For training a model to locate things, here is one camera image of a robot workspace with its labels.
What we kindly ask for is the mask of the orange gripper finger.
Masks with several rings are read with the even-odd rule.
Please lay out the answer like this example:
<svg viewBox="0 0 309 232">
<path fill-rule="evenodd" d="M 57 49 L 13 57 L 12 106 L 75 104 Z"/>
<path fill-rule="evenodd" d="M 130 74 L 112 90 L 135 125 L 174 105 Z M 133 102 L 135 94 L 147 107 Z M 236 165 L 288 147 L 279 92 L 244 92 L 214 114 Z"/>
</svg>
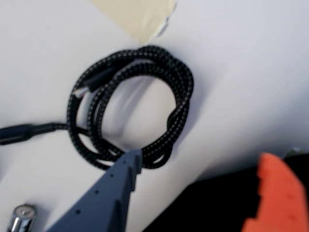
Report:
<svg viewBox="0 0 309 232">
<path fill-rule="evenodd" d="M 307 232 L 308 200 L 304 184 L 284 160 L 262 153 L 257 168 L 259 205 L 243 232 Z"/>
</svg>

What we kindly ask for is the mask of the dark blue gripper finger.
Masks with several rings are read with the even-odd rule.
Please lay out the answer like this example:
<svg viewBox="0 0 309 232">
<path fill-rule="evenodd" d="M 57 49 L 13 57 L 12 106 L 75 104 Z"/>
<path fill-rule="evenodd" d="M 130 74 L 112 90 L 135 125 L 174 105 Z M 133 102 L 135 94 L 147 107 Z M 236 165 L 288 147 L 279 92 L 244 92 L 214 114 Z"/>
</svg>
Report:
<svg viewBox="0 0 309 232">
<path fill-rule="evenodd" d="M 56 222 L 51 232 L 124 232 L 142 151 L 130 150 Z"/>
</svg>

